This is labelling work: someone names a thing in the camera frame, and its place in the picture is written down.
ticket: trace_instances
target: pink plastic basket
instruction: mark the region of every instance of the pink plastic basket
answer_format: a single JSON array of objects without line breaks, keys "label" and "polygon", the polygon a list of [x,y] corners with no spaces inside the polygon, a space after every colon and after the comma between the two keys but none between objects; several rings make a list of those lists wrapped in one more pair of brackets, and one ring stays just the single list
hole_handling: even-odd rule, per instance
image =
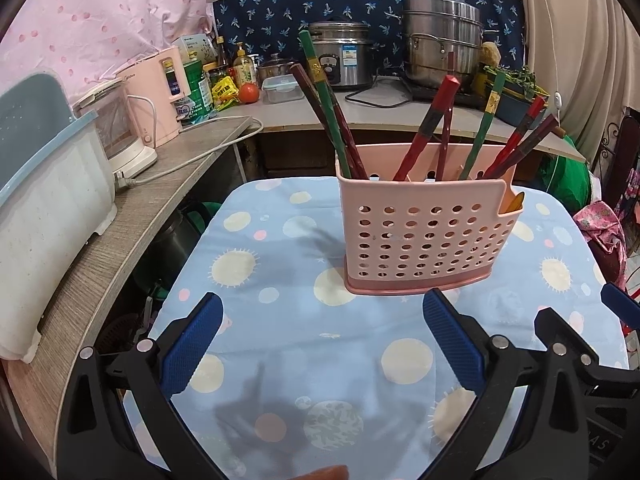
[{"label": "pink plastic basket", "polygon": [[[515,198],[514,168],[496,180],[453,180],[471,144],[450,144],[442,182],[425,182],[438,164],[439,144],[428,144],[410,182],[393,182],[408,144],[369,144],[358,150],[368,175],[340,174],[346,244],[344,281],[354,294],[420,294],[484,280],[522,209],[499,214]],[[483,146],[470,177],[494,161],[502,146]]]}]

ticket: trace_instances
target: table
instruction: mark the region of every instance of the table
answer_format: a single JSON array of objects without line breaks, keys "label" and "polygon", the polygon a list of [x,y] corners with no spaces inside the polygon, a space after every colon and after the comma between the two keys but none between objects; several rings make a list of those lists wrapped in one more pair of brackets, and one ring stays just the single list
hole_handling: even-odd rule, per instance
[{"label": "table", "polygon": [[[553,197],[524,190],[524,212],[479,283],[449,290],[462,314],[521,348],[552,306],[600,355],[627,366],[620,323],[600,303],[604,278]],[[418,478],[474,396],[460,387],[422,318],[421,296],[344,288],[337,179],[250,182],[223,204],[151,331],[157,337],[207,292],[223,323],[187,389],[172,397],[230,478],[283,480],[346,464],[353,479]],[[524,391],[485,457],[494,460]],[[146,457],[163,465],[132,396],[125,407]]]},{"label": "table", "polygon": [[[428,109],[425,103],[408,103],[398,108],[382,109],[351,103],[345,100],[344,92],[336,92],[336,97],[344,116],[353,130],[378,130],[387,132],[415,132]],[[371,90],[358,96],[382,105],[391,105],[407,99],[404,85],[396,78],[380,78]],[[286,132],[321,130],[322,126],[306,99],[280,104],[264,104],[260,101],[224,110],[222,116],[251,115],[260,119],[266,132]],[[473,138],[480,126],[482,112],[470,108],[454,107],[451,134]],[[513,126],[495,118],[486,140],[505,144],[513,133]],[[543,153],[561,155],[584,162],[584,157],[571,145],[555,135],[548,135],[536,147]]]},{"label": "table", "polygon": [[[238,137],[249,117],[209,123],[157,149],[158,161],[141,174],[174,168]],[[42,340],[30,365],[5,361],[18,406],[55,471],[55,443],[66,384],[79,350],[92,345],[134,266],[188,190],[222,151],[158,180],[116,195],[118,213],[100,237],[89,240],[62,279],[46,310]]]}]

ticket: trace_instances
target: wooden countertop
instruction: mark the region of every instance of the wooden countertop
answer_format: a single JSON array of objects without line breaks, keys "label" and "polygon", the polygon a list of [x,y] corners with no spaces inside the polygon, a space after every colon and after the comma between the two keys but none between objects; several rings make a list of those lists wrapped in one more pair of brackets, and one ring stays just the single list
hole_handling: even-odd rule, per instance
[{"label": "wooden countertop", "polygon": [[[174,168],[238,137],[250,118],[229,118],[180,134],[158,148],[141,178]],[[76,356],[92,345],[134,266],[188,190],[223,150],[156,181],[116,195],[118,214],[101,237],[78,254],[47,307],[33,362],[5,361],[9,384],[25,420],[55,471],[58,417]]]},{"label": "wooden countertop", "polygon": [[[422,122],[428,104],[407,103],[398,108],[374,108],[345,101],[344,92],[336,92],[349,126],[354,130],[388,130],[415,132]],[[395,78],[379,79],[376,86],[360,94],[358,99],[381,105],[392,105],[408,98],[404,85]],[[322,128],[306,99],[280,104],[264,104],[261,100],[252,105],[233,107],[221,113],[222,116],[248,115],[260,119],[267,132],[291,130],[319,130]],[[480,126],[482,112],[470,108],[455,107],[451,123],[451,133],[460,137],[473,138]],[[505,144],[513,133],[513,126],[495,118],[486,139]],[[536,148],[541,152],[561,155],[583,162],[584,157],[570,144],[553,134],[549,134]]]}]

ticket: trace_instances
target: light blue tablecloth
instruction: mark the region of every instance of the light blue tablecloth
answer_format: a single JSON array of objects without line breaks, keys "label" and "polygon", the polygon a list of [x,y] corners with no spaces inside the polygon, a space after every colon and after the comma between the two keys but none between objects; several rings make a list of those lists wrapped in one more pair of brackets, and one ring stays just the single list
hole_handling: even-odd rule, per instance
[{"label": "light blue tablecloth", "polygon": [[[626,367],[580,231],[553,197],[525,191],[492,275],[446,295],[523,348],[543,348],[533,320],[552,306],[602,364]],[[222,298],[223,325],[172,401],[229,477],[283,480],[346,464],[353,480],[414,480],[472,402],[422,318],[422,296],[353,296],[343,258],[335,178],[251,182],[226,200],[164,302],[151,337],[205,292]],[[499,456],[523,393],[485,460]],[[146,456],[163,465],[130,395],[125,406]]]}]

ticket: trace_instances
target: green plastic bag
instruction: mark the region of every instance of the green plastic bag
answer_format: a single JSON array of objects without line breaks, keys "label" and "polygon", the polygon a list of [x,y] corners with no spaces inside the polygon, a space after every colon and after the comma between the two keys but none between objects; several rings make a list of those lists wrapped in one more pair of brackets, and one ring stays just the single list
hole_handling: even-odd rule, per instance
[{"label": "green plastic bag", "polygon": [[[575,147],[569,136],[565,136],[564,140]],[[538,176],[543,189],[555,197],[571,215],[589,203],[591,181],[586,163],[564,156],[545,157],[540,164]]]}]

